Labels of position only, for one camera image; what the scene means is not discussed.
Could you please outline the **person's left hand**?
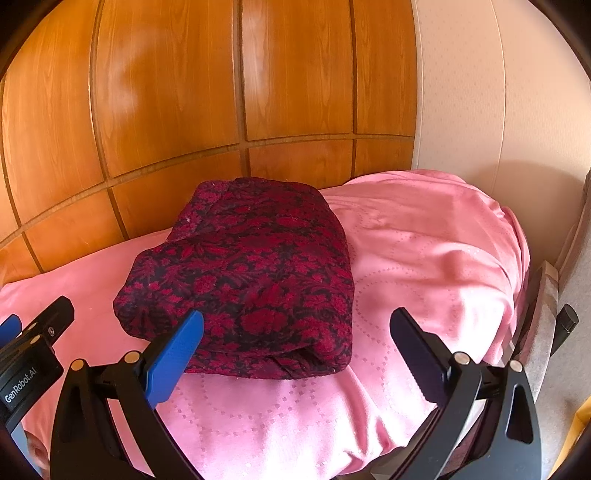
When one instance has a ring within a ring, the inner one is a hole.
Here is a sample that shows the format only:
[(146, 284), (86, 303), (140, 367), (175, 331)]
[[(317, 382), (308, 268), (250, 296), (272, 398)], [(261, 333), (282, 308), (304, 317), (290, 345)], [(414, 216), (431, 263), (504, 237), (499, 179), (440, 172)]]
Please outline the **person's left hand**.
[(35, 435), (28, 431), (24, 431), (27, 443), (28, 454), (31, 458), (32, 465), (39, 471), (44, 480), (50, 479), (50, 462), (49, 454), (43, 442)]

